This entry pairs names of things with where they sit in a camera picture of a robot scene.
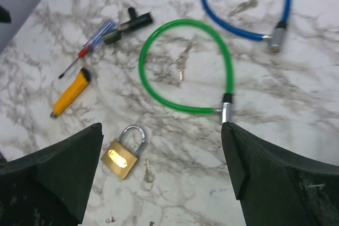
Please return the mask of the brass padlock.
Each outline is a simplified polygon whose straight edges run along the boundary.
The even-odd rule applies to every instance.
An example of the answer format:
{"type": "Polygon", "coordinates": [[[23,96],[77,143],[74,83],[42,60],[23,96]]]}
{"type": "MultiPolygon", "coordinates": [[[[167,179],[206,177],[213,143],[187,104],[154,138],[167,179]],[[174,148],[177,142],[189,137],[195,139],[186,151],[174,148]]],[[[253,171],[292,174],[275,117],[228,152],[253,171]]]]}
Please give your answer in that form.
{"type": "Polygon", "coordinates": [[[138,160],[143,146],[146,144],[147,137],[145,130],[139,125],[129,125],[120,133],[117,139],[114,139],[104,152],[101,160],[121,180],[125,180],[133,166],[138,160]],[[126,134],[136,129],[141,134],[141,142],[135,152],[129,151],[123,144],[122,139],[126,134]]]}

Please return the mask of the blue red screwdriver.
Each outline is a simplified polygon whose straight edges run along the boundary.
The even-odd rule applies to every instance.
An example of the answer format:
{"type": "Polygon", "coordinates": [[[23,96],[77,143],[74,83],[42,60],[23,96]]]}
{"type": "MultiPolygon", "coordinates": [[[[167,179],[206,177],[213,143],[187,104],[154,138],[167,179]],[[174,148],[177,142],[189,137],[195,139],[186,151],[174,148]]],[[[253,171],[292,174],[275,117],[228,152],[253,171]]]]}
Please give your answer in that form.
{"type": "Polygon", "coordinates": [[[114,30],[115,27],[115,22],[112,19],[106,20],[90,37],[90,39],[83,45],[83,47],[77,54],[77,58],[59,75],[58,78],[62,79],[66,72],[68,72],[79,59],[84,58],[87,54],[93,52],[94,49],[103,42],[102,35],[106,32],[114,30]]]}

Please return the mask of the green lock small key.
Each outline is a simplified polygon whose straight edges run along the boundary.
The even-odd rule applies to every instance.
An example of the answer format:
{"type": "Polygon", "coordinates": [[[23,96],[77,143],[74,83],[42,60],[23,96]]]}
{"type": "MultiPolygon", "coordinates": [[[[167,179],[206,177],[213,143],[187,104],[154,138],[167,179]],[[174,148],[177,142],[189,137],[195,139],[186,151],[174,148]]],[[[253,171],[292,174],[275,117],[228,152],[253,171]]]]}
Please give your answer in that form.
{"type": "Polygon", "coordinates": [[[178,74],[179,74],[179,81],[181,82],[184,80],[184,71],[186,69],[186,61],[188,60],[188,53],[192,49],[194,44],[195,44],[194,42],[190,42],[189,45],[186,47],[186,49],[179,54],[176,60],[176,67],[177,67],[178,74]]]}

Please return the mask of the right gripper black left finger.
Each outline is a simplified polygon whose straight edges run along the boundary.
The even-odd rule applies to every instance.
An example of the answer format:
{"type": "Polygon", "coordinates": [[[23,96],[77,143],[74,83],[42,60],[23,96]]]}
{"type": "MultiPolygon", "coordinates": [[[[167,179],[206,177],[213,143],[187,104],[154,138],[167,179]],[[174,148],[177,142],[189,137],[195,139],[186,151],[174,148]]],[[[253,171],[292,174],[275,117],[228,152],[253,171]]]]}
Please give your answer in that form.
{"type": "Polygon", "coordinates": [[[80,225],[103,142],[92,124],[44,149],[1,158],[1,225],[80,225]]]}

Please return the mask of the black T-shaped tool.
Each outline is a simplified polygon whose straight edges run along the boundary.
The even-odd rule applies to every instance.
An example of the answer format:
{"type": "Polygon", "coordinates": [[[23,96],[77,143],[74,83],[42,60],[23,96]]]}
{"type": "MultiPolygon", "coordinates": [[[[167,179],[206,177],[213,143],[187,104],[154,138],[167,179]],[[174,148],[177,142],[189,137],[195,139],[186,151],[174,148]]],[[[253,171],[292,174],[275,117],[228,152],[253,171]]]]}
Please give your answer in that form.
{"type": "Polygon", "coordinates": [[[153,17],[150,12],[138,15],[133,7],[129,7],[128,14],[130,16],[129,21],[120,24],[118,28],[103,33],[102,39],[105,44],[111,45],[116,43],[121,40],[123,34],[131,33],[153,24],[153,17]]]}

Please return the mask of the orange utility knife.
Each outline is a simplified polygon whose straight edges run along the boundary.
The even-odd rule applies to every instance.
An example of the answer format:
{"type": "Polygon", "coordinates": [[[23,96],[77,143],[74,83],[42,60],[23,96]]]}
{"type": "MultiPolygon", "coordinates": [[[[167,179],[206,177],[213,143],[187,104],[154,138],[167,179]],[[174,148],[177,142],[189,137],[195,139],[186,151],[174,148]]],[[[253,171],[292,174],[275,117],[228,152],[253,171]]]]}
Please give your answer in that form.
{"type": "Polygon", "coordinates": [[[73,83],[63,92],[54,104],[50,117],[56,118],[78,97],[78,95],[91,82],[91,74],[86,68],[82,68],[73,83]]]}

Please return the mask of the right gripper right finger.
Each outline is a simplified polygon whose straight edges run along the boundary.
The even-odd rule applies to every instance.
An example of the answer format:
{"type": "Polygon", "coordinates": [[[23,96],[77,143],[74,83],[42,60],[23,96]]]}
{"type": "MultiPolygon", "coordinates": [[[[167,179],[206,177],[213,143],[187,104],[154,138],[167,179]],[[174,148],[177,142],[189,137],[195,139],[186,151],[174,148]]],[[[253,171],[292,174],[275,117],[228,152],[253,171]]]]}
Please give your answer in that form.
{"type": "Polygon", "coordinates": [[[231,122],[224,155],[246,225],[338,225],[338,166],[267,142],[231,122]]]}

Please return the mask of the small silver key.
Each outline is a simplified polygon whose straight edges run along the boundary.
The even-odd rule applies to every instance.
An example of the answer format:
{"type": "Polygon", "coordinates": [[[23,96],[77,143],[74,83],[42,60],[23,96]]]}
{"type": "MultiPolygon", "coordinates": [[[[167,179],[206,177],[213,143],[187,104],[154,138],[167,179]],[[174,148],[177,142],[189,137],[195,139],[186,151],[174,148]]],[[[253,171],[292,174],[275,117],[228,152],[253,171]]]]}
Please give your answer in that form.
{"type": "Polygon", "coordinates": [[[240,3],[233,11],[229,13],[229,17],[234,16],[235,14],[245,11],[249,8],[255,8],[258,5],[258,0],[247,0],[245,2],[240,3]]]}

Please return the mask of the blue cable lock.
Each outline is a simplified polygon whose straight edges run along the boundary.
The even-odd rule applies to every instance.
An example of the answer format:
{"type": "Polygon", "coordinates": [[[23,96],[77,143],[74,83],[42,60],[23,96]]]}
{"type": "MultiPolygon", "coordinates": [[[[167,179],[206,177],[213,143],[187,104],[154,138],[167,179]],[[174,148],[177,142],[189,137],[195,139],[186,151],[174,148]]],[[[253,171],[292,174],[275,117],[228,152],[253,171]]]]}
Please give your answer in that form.
{"type": "Polygon", "coordinates": [[[280,21],[276,24],[272,34],[258,34],[249,32],[235,26],[219,18],[209,7],[207,0],[201,0],[203,9],[207,15],[223,29],[246,39],[253,41],[267,41],[267,47],[271,53],[279,53],[281,51],[286,32],[288,29],[288,19],[291,11],[292,0],[284,0],[284,8],[280,21]]]}

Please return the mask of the padlock keys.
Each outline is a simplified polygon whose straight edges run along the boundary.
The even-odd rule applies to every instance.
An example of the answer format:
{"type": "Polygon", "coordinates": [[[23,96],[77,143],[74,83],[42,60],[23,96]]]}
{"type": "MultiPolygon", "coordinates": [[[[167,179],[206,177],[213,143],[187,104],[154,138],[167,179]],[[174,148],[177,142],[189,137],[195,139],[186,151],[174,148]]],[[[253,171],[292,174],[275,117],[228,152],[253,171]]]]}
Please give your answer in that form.
{"type": "Polygon", "coordinates": [[[144,174],[144,178],[141,181],[141,189],[143,191],[150,191],[153,188],[153,182],[155,180],[155,175],[153,174],[150,168],[150,161],[148,158],[145,159],[146,170],[144,174]]]}

